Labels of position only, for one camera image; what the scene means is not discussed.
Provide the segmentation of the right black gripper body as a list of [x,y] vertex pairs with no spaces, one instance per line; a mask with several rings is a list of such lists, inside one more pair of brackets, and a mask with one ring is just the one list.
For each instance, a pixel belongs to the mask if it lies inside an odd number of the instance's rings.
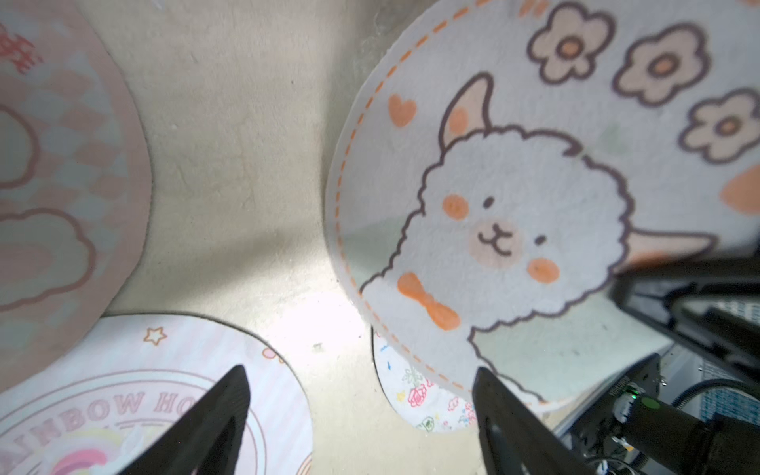
[[611,299],[627,316],[759,384],[759,323],[730,310],[759,303],[757,255],[628,270],[616,279]]

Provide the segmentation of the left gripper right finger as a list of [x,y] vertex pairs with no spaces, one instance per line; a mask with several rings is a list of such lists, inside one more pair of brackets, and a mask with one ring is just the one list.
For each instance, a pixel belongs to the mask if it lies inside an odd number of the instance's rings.
[[472,398],[487,474],[593,472],[489,369],[480,367],[477,370]]

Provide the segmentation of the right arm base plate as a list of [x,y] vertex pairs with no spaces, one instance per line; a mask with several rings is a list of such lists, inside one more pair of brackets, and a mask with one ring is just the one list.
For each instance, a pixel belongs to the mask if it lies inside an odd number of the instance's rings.
[[625,395],[657,398],[660,394],[661,356],[651,354],[616,379],[595,390],[580,409],[560,424],[558,435],[573,452],[582,456],[623,455],[621,424],[614,415],[615,403]]

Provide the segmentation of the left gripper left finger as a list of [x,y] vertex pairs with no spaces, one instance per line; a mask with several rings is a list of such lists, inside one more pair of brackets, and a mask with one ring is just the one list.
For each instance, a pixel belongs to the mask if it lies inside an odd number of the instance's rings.
[[236,365],[121,474],[233,474],[250,401],[247,372]]

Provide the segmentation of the white alpaca coaster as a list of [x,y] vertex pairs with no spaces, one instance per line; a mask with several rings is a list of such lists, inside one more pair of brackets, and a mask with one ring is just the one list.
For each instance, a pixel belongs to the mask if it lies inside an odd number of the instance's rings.
[[354,101],[326,229],[423,378],[569,403],[665,345],[620,273],[757,249],[758,3],[435,3]]

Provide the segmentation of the pink rainbow horse coaster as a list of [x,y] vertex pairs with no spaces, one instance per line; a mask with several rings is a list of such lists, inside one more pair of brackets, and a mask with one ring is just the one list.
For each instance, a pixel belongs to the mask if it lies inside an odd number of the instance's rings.
[[5,474],[115,474],[157,441],[234,366],[251,403],[239,474],[307,474],[306,394],[268,344],[211,320],[106,317],[65,356],[1,396]]

